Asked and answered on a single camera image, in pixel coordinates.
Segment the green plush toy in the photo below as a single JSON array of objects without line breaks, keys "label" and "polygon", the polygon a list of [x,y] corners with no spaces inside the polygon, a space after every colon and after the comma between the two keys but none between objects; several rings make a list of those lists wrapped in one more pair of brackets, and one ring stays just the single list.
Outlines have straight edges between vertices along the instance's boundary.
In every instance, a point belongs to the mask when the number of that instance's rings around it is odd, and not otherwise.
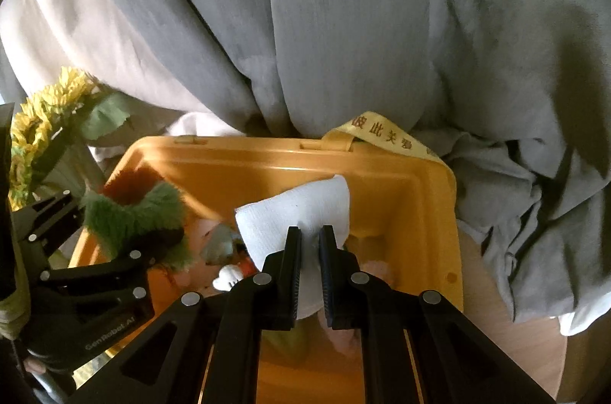
[{"label": "green plush toy", "polygon": [[[123,170],[106,183],[102,193],[88,193],[84,199],[84,225],[97,237],[104,255],[112,260],[142,244],[142,236],[155,230],[181,230],[184,203],[176,187],[150,169]],[[174,271],[193,261],[188,240],[171,247],[158,262]]]}]

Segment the yellow strap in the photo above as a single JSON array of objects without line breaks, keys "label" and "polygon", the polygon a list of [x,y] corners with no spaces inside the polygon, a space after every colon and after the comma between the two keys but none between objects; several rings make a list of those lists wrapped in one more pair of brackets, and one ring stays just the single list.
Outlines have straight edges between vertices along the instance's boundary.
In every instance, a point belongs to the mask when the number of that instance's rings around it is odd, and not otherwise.
[{"label": "yellow strap", "polygon": [[454,178],[454,173],[447,164],[427,146],[413,138],[382,115],[374,113],[373,111],[364,112],[362,115],[344,123],[342,126],[330,130],[325,134],[323,140],[338,144],[338,132],[358,137],[363,141],[376,145],[381,149],[394,152],[395,154],[411,158],[420,158],[422,160],[441,164],[446,170],[453,198],[456,198],[456,178]]}]

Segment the metal screw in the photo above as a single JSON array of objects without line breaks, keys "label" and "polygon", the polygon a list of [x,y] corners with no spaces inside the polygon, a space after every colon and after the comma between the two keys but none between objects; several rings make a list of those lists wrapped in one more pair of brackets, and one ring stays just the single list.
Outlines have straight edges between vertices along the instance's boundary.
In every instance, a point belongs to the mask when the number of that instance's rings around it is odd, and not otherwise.
[{"label": "metal screw", "polygon": [[147,291],[144,287],[136,287],[131,293],[136,299],[142,299],[147,296]]},{"label": "metal screw", "polygon": [[271,282],[271,275],[269,273],[257,273],[252,277],[252,281],[257,285],[267,285]]},{"label": "metal screw", "polygon": [[353,284],[365,285],[369,281],[369,275],[365,272],[357,271],[356,273],[352,273],[350,279]]},{"label": "metal screw", "polygon": [[441,302],[441,294],[437,290],[427,290],[422,294],[422,298],[427,304],[438,304]]},{"label": "metal screw", "polygon": [[184,305],[196,305],[199,299],[201,298],[197,292],[187,292],[180,298],[180,302]]}]

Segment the green fuzzy fabric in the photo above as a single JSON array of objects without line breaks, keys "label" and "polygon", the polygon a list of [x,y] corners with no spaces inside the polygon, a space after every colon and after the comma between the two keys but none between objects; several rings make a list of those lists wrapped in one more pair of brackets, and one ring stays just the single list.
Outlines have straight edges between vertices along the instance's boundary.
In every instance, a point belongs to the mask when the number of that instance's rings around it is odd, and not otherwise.
[{"label": "green fuzzy fabric", "polygon": [[[94,192],[83,198],[84,225],[99,239],[104,255],[115,259],[126,241],[152,230],[179,229],[183,225],[184,204],[178,189],[160,181],[138,204],[123,206]],[[161,263],[173,270],[185,269],[193,261],[186,237],[172,247]]]}]

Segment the wooden floor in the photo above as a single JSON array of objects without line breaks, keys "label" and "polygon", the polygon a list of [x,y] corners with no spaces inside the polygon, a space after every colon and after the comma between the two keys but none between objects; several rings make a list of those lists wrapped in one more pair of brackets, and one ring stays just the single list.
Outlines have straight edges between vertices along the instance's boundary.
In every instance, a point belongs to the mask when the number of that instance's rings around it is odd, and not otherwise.
[{"label": "wooden floor", "polygon": [[566,357],[567,338],[557,319],[512,323],[479,247],[460,233],[464,313],[541,387],[556,398]]}]

